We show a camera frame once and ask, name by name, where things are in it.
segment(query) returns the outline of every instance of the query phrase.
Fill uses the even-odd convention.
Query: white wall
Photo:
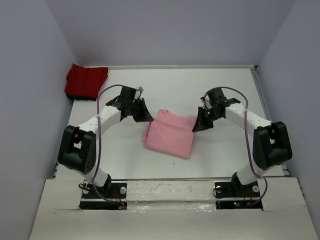
[[[257,65],[294,0],[46,0],[81,65]]]
[[[274,121],[286,123],[290,173],[301,181],[320,237],[320,1],[297,0],[258,67]]]
[[[0,1],[0,239],[29,239],[70,116],[74,62],[43,0]]]

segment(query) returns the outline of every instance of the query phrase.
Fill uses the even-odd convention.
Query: folded pink fabric
[[[196,120],[195,116],[178,116],[160,109],[154,121],[149,123],[142,141],[148,149],[188,159],[194,138],[192,128]]]

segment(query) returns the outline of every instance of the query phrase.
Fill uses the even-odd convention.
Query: red cloth
[[[95,101],[107,77],[107,67],[88,68],[73,64],[66,76],[64,92],[70,99]]]

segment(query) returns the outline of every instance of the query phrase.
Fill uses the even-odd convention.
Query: white platform
[[[243,92],[249,109],[265,117],[261,101],[249,68],[244,69],[117,69],[110,70],[102,89],[123,84],[142,86],[147,108],[152,116],[159,109],[168,109],[181,116],[196,116],[200,97],[219,86]],[[121,88],[105,92],[100,106],[116,97]],[[243,99],[235,92],[223,90],[227,98]],[[77,126],[96,114],[96,102],[74,101],[69,120]],[[101,167],[113,179],[167,179],[231,177],[248,163],[244,131],[225,119],[214,122],[214,129],[197,132],[189,160],[154,152],[144,148],[141,138],[148,123],[135,123],[131,117],[110,128],[102,137]],[[283,176],[280,166],[267,176]],[[82,179],[59,165],[57,179]]]
[[[127,210],[81,210],[78,183],[46,181],[30,240],[317,239],[295,178],[268,179],[263,211],[216,210],[214,182],[201,180],[128,181]]]

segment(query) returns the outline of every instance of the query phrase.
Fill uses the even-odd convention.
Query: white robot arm
[[[247,164],[236,172],[232,176],[228,191],[237,193],[249,189],[257,181],[257,176],[264,175],[272,167],[292,158],[289,136],[284,123],[274,123],[254,114],[239,100],[227,99],[219,87],[207,91],[201,100],[203,106],[198,108],[193,132],[213,128],[213,121],[220,118],[228,119],[245,129],[245,112],[247,111],[247,133],[253,137],[252,167]]]
[[[109,101],[99,114],[78,126],[67,126],[61,140],[58,163],[76,171],[90,183],[94,180],[95,186],[102,192],[108,192],[111,187],[111,177],[100,167],[96,172],[98,118],[101,135],[127,116],[133,116],[137,123],[153,121],[145,100],[140,98],[142,91],[142,87],[135,89],[123,86],[120,95]]]

